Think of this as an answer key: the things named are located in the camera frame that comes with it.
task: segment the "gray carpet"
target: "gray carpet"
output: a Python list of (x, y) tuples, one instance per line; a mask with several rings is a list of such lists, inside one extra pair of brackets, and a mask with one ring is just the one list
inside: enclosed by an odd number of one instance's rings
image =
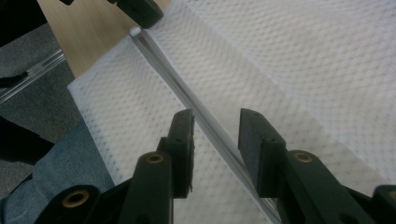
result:
[[(23, 72), (58, 48), (45, 24), (0, 48), (0, 77)], [(56, 143), (81, 120), (66, 88), (73, 79), (67, 63), (61, 63), (0, 105), (0, 116)], [(33, 166), (23, 163), (0, 161), (0, 198), (7, 196), (32, 170)]]

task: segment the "white textured sheet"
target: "white textured sheet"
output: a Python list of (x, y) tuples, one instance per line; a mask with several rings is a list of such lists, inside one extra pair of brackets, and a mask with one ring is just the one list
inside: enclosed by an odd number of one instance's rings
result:
[[(148, 31), (235, 143), (240, 108), (259, 111), (370, 195), (396, 184), (394, 15), (394, 1), (174, 0)], [(129, 37), (69, 89), (116, 183), (184, 109)], [(199, 128), (195, 142), (175, 223), (266, 223)]]

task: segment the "gray floor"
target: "gray floor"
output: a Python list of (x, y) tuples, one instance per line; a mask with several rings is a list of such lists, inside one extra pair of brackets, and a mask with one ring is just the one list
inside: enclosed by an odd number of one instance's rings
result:
[[(0, 48), (0, 77), (20, 74), (58, 48), (50, 28), (43, 25)], [(66, 88), (73, 79), (67, 63), (61, 63), (0, 105), (0, 116), (57, 142), (81, 119)], [(0, 198), (7, 196), (32, 170), (33, 166), (23, 163), (0, 161)]]

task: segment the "wooden surface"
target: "wooden surface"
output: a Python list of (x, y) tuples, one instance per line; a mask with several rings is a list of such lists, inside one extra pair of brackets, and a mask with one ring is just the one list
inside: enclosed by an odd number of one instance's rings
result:
[[(75, 77), (87, 71), (136, 23), (107, 0), (37, 0)], [(155, 1), (164, 10), (171, 0)]]

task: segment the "white mesh fabric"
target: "white mesh fabric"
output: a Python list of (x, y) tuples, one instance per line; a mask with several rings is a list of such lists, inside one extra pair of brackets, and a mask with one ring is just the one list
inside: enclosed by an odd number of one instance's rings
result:
[[(127, 36), (70, 86), (115, 184), (132, 177), (185, 107)], [(174, 223), (271, 223), (195, 127), (193, 193), (175, 200)]]
[(237, 141), (239, 109), (371, 194), (396, 182), (395, 3), (174, 1), (149, 30)]

